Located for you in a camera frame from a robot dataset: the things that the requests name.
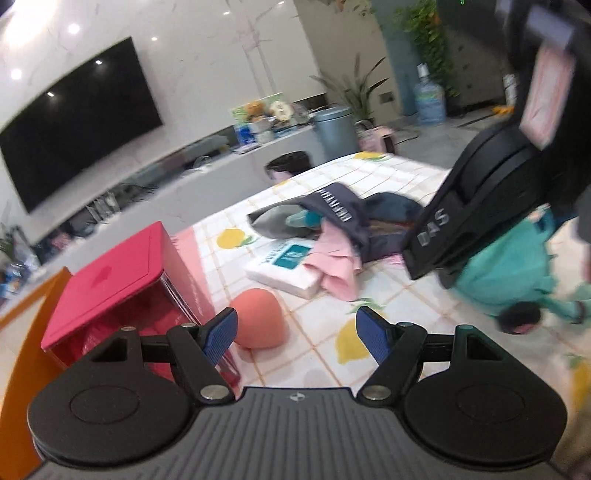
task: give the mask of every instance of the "metal screw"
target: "metal screw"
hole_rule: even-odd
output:
[[[221,400],[228,396],[230,390],[224,385],[208,385],[203,387],[200,393],[207,400]]]
[[[388,387],[384,387],[383,385],[369,385],[365,387],[362,392],[363,396],[368,400],[386,400],[392,392]]]

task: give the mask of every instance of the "potted plant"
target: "potted plant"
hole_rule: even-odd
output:
[[[343,75],[343,82],[339,82],[335,78],[331,77],[331,75],[320,71],[321,76],[317,77],[316,75],[311,75],[311,78],[320,82],[326,89],[330,90],[331,92],[336,93],[341,101],[351,108],[353,112],[353,116],[356,120],[367,120],[374,123],[374,119],[372,118],[372,109],[369,103],[369,99],[373,91],[386,82],[388,79],[382,79],[372,85],[369,84],[369,77],[373,73],[373,71],[378,68],[378,66],[386,59],[386,57],[381,58],[378,62],[371,68],[369,72],[365,75],[361,76],[359,74],[360,66],[361,66],[361,55],[357,53],[355,56],[355,65],[353,67],[353,81],[347,76]]]
[[[423,62],[429,68],[431,79],[446,93],[449,115],[459,109],[459,94],[453,87],[453,64],[447,50],[447,38],[437,13],[436,0],[418,0],[407,7],[398,8],[394,26],[410,34]]]
[[[12,259],[12,236],[4,229],[4,225],[0,223],[0,226],[2,227],[0,231],[2,234],[0,237],[0,271],[2,271]]]

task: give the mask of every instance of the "floor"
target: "floor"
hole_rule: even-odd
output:
[[[398,136],[400,155],[437,167],[452,168],[470,140],[500,120],[500,117],[491,116],[490,109],[481,109],[462,118],[450,118],[436,127],[408,127]]]

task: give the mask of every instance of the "ceiling light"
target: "ceiling light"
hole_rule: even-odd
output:
[[[12,48],[22,47],[46,30],[56,11],[59,0],[18,0],[7,18],[3,40]]]
[[[76,35],[80,31],[80,25],[77,23],[71,23],[68,25],[68,33],[72,35]]]

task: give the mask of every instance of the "water bottle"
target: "water bottle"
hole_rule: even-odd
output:
[[[445,94],[440,85],[429,79],[427,64],[417,66],[419,83],[414,88],[414,99],[420,125],[440,125],[445,121]]]

